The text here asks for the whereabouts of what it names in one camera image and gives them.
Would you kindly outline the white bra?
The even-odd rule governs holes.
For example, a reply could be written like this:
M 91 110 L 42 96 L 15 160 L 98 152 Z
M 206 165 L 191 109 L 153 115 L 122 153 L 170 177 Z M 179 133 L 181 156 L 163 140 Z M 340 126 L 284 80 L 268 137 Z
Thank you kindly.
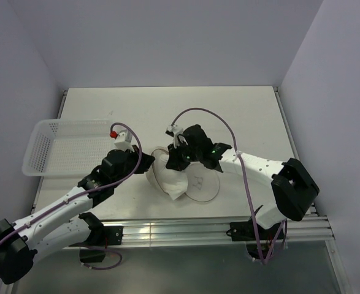
M 155 161 L 152 166 L 153 179 L 159 190 L 168 195 L 171 200 L 176 200 L 188 190 L 188 177 L 184 171 L 176 171 L 166 168 L 169 155 L 155 153 Z

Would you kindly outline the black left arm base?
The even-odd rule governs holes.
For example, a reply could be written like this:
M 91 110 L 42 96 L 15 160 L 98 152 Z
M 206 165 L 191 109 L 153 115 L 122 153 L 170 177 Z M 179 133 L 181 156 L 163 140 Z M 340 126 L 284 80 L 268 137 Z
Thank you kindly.
M 99 229 L 91 231 L 91 236 L 86 241 L 82 242 L 82 247 L 79 250 L 79 259 L 82 263 L 92 264 L 101 263 L 109 255 L 108 253 L 98 250 L 90 249 L 90 247 L 103 247 L 108 249 L 110 246 L 119 246 L 122 242 L 123 226 L 103 226 Z

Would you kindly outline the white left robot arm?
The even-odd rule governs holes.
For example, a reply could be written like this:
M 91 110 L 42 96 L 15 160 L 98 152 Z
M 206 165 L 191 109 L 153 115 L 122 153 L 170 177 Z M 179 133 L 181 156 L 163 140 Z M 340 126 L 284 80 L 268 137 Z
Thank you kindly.
M 130 176 L 147 172 L 154 160 L 138 149 L 114 149 L 59 200 L 22 219 L 0 220 L 0 280 L 13 284 L 39 260 L 64 247 L 106 245 L 106 229 L 90 210 Z

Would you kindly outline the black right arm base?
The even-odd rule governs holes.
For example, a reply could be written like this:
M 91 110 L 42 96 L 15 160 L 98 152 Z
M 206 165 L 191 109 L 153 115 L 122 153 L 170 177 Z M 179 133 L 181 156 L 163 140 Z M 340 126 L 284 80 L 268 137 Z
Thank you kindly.
M 256 235 L 251 220 L 246 222 L 231 222 L 230 228 L 226 232 L 226 235 L 231 238 L 232 241 L 255 241 Z M 278 232 L 280 224 L 275 224 L 269 229 L 264 229 L 260 225 L 257 225 L 259 239 L 261 241 L 272 240 Z

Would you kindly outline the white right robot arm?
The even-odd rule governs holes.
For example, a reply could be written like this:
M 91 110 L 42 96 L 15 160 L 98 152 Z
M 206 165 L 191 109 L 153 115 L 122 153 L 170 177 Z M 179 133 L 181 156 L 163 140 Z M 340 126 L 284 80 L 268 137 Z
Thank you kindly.
M 264 159 L 235 150 L 226 143 L 214 143 L 198 124 L 183 129 L 168 126 L 173 138 L 168 146 L 168 170 L 184 171 L 193 163 L 220 173 L 246 176 L 272 189 L 274 201 L 263 204 L 249 223 L 250 235 L 261 239 L 270 228 L 286 219 L 301 221 L 320 189 L 302 162 Z

